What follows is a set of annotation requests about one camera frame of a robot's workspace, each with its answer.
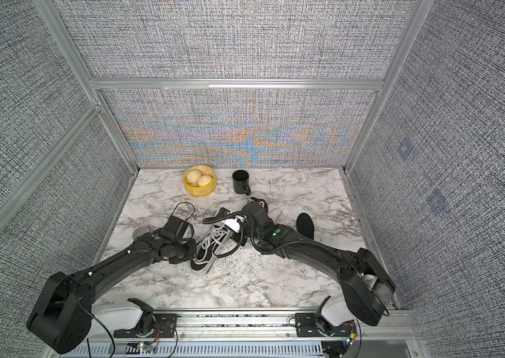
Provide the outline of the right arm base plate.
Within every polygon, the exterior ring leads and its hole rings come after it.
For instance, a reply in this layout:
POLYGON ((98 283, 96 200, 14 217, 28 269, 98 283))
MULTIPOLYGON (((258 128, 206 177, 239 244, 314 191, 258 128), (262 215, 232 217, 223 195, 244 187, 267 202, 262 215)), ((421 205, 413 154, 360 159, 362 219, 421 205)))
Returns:
POLYGON ((358 333, 355 316, 341 295, 328 296, 313 313, 295 313, 294 327, 298 337, 348 337, 358 333))

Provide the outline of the black insole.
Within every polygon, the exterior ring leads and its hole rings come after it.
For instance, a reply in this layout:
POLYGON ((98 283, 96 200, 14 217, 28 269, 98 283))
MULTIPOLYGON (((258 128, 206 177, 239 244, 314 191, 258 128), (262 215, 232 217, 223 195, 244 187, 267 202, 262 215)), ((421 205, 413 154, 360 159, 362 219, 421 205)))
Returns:
POLYGON ((296 227, 299 234, 302 236, 313 240, 315 238, 315 225, 314 222, 307 213, 300 213, 297 217, 296 227))

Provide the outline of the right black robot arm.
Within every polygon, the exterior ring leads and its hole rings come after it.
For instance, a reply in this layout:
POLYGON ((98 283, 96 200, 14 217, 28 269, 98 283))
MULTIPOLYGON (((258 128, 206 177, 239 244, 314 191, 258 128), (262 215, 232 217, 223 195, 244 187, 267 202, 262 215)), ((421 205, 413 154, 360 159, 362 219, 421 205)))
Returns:
POLYGON ((375 327, 389 314, 396 286, 371 251, 335 249, 303 236, 294 228, 276 224, 258 202, 246 204, 236 214, 244 218, 246 237, 260 254, 304 263, 339 284, 341 293, 325 299, 315 313, 321 330, 355 319, 375 327))

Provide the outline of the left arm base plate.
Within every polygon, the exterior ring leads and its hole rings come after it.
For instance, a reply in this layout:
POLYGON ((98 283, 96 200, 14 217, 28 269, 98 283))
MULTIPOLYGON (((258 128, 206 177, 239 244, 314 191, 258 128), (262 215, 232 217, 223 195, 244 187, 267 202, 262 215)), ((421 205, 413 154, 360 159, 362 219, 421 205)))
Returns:
POLYGON ((127 319, 132 320, 131 328, 114 331, 115 338, 173 338, 176 332, 178 315, 175 313, 155 313, 154 309, 138 298, 127 300, 129 313, 127 319))

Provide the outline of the black sneaker white laces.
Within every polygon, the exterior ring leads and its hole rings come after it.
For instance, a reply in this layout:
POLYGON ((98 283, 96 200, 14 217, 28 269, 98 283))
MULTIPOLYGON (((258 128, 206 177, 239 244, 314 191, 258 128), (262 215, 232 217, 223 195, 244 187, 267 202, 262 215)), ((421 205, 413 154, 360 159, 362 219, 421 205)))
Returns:
POLYGON ((248 198, 248 203, 255 202, 258 203, 266 213, 268 213, 268 203, 266 201, 266 194, 263 192, 255 191, 251 192, 251 195, 248 198))
POLYGON ((234 231, 226 225, 212 225, 206 236, 197 244, 197 253, 191 259, 194 274, 208 273, 217 258, 216 253, 233 235, 234 231))

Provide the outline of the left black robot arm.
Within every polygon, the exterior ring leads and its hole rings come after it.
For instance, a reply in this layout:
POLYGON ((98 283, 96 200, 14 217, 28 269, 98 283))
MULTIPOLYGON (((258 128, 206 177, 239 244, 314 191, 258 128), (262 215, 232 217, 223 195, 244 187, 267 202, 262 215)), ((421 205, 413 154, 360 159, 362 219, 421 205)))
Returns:
POLYGON ((57 272, 41 290, 27 320, 27 330, 58 354, 75 349, 96 321, 109 327, 92 307, 109 289, 138 270, 163 260, 172 265, 189 261, 197 253, 192 224, 170 216, 164 227, 142 234, 117 254, 73 274, 57 272))

